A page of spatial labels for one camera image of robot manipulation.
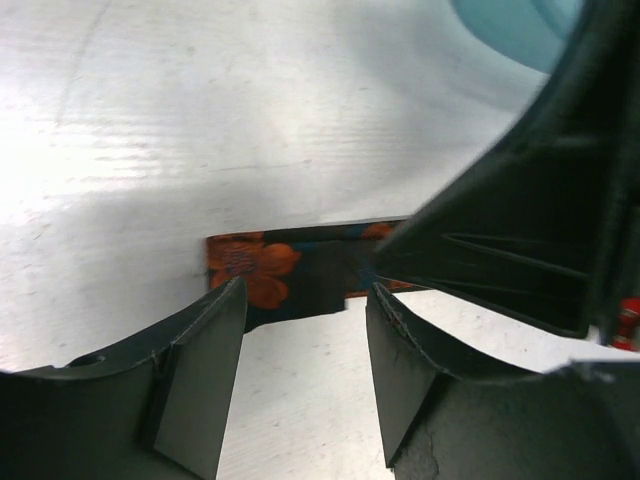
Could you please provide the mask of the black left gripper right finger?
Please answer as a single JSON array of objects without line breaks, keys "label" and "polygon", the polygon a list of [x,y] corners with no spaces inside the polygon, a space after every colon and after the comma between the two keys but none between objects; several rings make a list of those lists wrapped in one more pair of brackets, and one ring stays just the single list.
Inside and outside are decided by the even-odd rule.
[{"label": "black left gripper right finger", "polygon": [[384,459],[399,479],[635,479],[639,366],[546,373],[491,357],[381,285],[366,327]]}]

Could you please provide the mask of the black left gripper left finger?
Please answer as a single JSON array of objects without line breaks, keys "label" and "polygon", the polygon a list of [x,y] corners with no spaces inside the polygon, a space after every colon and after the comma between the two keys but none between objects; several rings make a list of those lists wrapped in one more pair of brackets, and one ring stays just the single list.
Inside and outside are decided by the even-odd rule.
[{"label": "black left gripper left finger", "polygon": [[212,479],[247,311],[225,282],[63,367],[1,376],[5,479]]}]

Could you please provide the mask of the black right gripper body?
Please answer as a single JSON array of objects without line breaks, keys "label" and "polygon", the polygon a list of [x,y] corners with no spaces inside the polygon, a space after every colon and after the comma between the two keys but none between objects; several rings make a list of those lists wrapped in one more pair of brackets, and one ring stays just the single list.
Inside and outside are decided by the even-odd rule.
[{"label": "black right gripper body", "polygon": [[588,1],[518,122],[376,251],[380,275],[602,344],[639,286],[639,5]]}]

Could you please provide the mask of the dark floral orange tie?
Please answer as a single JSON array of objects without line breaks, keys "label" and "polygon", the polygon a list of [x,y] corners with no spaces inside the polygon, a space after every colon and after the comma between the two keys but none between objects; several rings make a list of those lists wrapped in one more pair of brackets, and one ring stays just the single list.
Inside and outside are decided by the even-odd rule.
[{"label": "dark floral orange tie", "polygon": [[241,277],[248,308],[245,331],[343,311],[349,298],[376,284],[393,293],[419,286],[385,279],[374,268],[376,244],[401,222],[324,225],[210,236],[205,256],[211,288]]}]

